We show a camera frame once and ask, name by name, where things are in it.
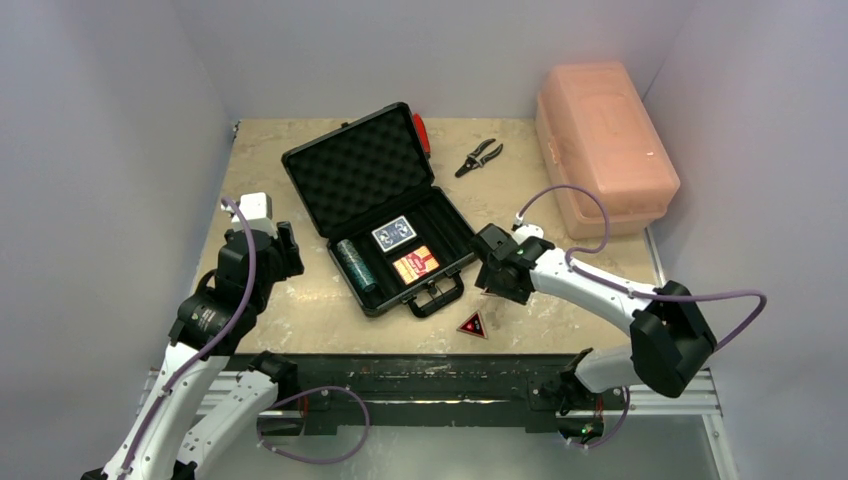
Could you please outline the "red triangle dealer button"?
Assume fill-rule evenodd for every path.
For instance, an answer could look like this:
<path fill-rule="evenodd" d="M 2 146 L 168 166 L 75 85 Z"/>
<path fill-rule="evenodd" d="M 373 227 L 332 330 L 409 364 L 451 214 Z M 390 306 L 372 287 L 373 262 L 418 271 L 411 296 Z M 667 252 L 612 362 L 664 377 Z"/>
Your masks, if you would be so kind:
<path fill-rule="evenodd" d="M 456 329 L 457 332 L 471 335 L 475 338 L 487 339 L 488 332 L 480 311 L 471 314 Z"/>

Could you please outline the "blue green poker chip stack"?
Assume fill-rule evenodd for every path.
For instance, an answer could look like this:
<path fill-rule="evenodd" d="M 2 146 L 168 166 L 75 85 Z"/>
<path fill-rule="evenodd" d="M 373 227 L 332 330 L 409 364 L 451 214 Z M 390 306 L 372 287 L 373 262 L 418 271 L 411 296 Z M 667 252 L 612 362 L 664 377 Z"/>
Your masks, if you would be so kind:
<path fill-rule="evenodd" d="M 342 262 L 351 270 L 356 270 L 361 265 L 361 257 L 353 242 L 349 239 L 337 243 L 336 249 Z"/>

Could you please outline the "red Texas Hold'em card box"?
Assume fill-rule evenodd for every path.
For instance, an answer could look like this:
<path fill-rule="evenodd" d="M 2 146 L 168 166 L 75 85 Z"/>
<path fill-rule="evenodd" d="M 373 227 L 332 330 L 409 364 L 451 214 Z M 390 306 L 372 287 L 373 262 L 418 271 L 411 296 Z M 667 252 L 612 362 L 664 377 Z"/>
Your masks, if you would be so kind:
<path fill-rule="evenodd" d="M 422 245 L 393 261 L 392 266 L 404 285 L 412 285 L 435 272 L 440 263 L 432 251 Z"/>

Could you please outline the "blue playing card deck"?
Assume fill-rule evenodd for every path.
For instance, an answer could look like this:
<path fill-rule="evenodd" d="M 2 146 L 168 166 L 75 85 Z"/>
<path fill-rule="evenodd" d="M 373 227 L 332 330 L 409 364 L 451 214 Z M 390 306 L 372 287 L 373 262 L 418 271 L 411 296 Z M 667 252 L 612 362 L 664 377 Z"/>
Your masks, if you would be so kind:
<path fill-rule="evenodd" d="M 418 234 L 407 217 L 400 215 L 372 230 L 371 236 L 379 249 L 383 253 L 388 253 L 416 239 Z"/>

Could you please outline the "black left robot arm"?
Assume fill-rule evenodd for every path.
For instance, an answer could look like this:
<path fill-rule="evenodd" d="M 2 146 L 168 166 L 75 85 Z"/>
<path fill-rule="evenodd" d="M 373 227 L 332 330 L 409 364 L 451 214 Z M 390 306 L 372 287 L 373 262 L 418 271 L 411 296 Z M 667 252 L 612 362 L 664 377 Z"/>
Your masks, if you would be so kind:
<path fill-rule="evenodd" d="M 297 399 L 296 367 L 263 353 L 229 398 L 195 416 L 214 380 L 268 307 L 273 287 L 303 274 L 292 227 L 252 220 L 226 232 L 217 266 L 179 306 L 165 357 L 118 451 L 85 479 L 198 479 L 262 408 Z"/>

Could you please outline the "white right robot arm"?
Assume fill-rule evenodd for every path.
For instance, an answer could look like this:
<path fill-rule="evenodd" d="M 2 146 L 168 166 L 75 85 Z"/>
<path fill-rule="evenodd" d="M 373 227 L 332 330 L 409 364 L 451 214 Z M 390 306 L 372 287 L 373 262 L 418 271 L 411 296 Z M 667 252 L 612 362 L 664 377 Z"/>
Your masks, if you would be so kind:
<path fill-rule="evenodd" d="M 576 305 L 615 326 L 629 342 L 589 349 L 565 369 L 564 399 L 584 407 L 613 387 L 645 385 L 677 398 L 717 348 L 717 340 L 690 292 L 668 282 L 657 289 L 631 282 L 577 259 L 521 228 L 489 224 L 470 241 L 482 266 L 477 287 L 526 304 L 534 293 Z"/>

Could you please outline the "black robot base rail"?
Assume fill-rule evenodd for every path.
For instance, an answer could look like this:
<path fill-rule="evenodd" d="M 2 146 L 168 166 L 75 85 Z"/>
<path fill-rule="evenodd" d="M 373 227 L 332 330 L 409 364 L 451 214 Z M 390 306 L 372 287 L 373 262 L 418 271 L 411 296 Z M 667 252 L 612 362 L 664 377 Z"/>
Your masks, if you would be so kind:
<path fill-rule="evenodd" d="M 231 357 L 195 419 L 206 417 L 229 398 L 260 355 Z M 719 411 L 705 371 L 677 398 L 664 397 L 645 385 L 613 387 L 601 394 L 573 392 L 564 377 L 566 367 L 577 359 L 575 354 L 276 355 L 295 365 L 297 384 L 279 393 L 244 426 L 265 418 L 289 421 L 306 435 L 333 435 L 340 426 L 370 423 L 522 428 L 580 438 L 583 423 L 597 412 L 703 416 Z"/>

